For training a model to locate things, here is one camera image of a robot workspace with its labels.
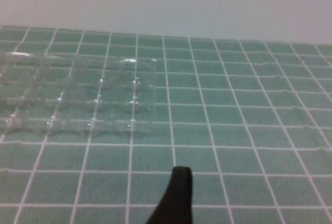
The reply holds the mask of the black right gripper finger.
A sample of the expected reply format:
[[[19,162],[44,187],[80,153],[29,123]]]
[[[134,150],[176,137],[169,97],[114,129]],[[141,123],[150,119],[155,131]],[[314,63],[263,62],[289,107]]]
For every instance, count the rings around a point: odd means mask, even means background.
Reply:
[[[192,171],[186,166],[172,168],[171,178],[159,204],[147,223],[192,224]]]

